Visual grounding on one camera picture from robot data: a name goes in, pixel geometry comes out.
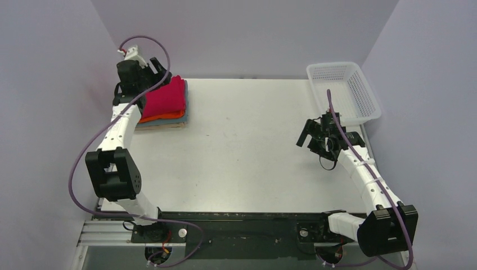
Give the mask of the red t shirt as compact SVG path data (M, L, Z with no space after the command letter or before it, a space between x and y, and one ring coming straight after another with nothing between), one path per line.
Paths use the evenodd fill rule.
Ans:
M179 75L169 84L146 94L146 105L142 117L186 109L185 80Z

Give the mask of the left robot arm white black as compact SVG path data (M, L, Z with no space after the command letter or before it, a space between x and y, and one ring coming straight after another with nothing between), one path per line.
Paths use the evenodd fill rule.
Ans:
M142 178L128 147L146 105L143 92L169 82L171 76L156 58L149 64L126 59L117 63L119 83L112 101L112 126L95 151L86 153L85 164L95 194L122 207L133 217L133 240L163 242L168 226L157 220L161 211L141 192Z

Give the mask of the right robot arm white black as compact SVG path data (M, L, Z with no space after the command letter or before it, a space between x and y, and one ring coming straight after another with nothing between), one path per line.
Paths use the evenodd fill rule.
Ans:
M360 134L342 127L339 113L327 112L305 122L297 146L302 147L307 137L311 152L346 170L366 209L364 218L343 210L327 212L327 220L318 225L320 238L332 241L345 236L356 241L368 257L407 251L419 214L390 190Z

